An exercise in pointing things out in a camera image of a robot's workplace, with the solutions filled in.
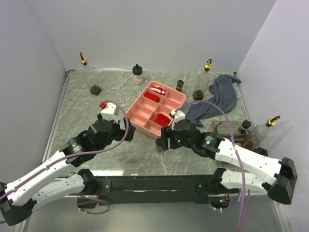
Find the spice shaker black cap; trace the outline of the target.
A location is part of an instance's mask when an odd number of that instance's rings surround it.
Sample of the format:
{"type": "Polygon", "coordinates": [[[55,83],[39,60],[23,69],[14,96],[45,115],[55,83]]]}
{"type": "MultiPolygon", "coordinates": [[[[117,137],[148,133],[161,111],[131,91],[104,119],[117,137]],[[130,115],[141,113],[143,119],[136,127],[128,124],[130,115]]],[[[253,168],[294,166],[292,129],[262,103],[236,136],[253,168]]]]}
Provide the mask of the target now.
{"type": "Polygon", "coordinates": [[[240,127],[237,129],[238,134],[247,134],[247,130],[251,127],[251,122],[244,120],[240,127]]]}
{"type": "Polygon", "coordinates": [[[177,81],[177,85],[176,85],[176,90],[179,91],[179,92],[182,92],[183,85],[184,85],[184,81],[183,80],[178,80],[177,81]]]}

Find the salt jar black lid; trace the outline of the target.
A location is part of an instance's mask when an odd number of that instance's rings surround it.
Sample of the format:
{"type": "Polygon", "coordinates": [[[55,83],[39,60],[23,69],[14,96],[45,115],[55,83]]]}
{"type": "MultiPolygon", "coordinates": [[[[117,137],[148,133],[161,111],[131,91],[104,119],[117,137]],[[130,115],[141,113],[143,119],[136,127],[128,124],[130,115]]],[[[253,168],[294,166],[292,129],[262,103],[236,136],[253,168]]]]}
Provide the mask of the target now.
{"type": "Polygon", "coordinates": [[[143,68],[139,64],[136,64],[132,68],[132,73],[133,73],[133,83],[136,85],[141,85],[143,83],[143,68]]]}

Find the oil bottle gold spout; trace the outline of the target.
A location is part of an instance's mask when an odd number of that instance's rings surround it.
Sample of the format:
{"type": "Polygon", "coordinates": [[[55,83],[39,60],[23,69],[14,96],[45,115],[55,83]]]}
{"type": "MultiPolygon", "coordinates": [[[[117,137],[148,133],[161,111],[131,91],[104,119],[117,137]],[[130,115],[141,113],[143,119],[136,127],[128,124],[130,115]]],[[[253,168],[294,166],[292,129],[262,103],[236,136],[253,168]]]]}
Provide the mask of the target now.
{"type": "Polygon", "coordinates": [[[269,129],[277,124],[280,116],[270,118],[263,125],[257,125],[241,142],[241,146],[248,150],[254,150],[269,135],[269,129]]]}

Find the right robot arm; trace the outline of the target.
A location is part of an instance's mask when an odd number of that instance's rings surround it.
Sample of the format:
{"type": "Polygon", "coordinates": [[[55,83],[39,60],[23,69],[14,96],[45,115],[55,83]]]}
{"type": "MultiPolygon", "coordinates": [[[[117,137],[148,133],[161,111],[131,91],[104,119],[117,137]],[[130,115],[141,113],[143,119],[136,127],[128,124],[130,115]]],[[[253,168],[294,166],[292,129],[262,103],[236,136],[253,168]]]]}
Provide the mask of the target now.
{"type": "Polygon", "coordinates": [[[263,156],[212,132],[201,132],[188,120],[162,127],[156,144],[164,151],[186,147],[197,155],[237,166],[240,172],[227,169],[215,171],[212,189],[242,189],[267,194],[272,200],[289,205],[292,202],[297,172],[292,159],[263,156]]]}

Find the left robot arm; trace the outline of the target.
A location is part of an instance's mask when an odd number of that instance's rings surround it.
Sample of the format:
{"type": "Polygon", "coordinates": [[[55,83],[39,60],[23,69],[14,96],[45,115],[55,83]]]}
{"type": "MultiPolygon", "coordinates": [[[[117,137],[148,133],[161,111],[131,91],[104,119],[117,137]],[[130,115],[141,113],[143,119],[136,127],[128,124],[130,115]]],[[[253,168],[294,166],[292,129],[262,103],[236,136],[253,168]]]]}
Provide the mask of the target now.
{"type": "Polygon", "coordinates": [[[87,130],[64,144],[50,159],[18,180],[0,185],[0,211],[9,226],[21,223],[31,216],[33,209],[63,196],[91,194],[97,188],[96,178],[89,169],[62,181],[54,182],[94,156],[113,141],[132,141],[136,128],[124,118],[125,129],[119,122],[99,117],[87,130]]]}

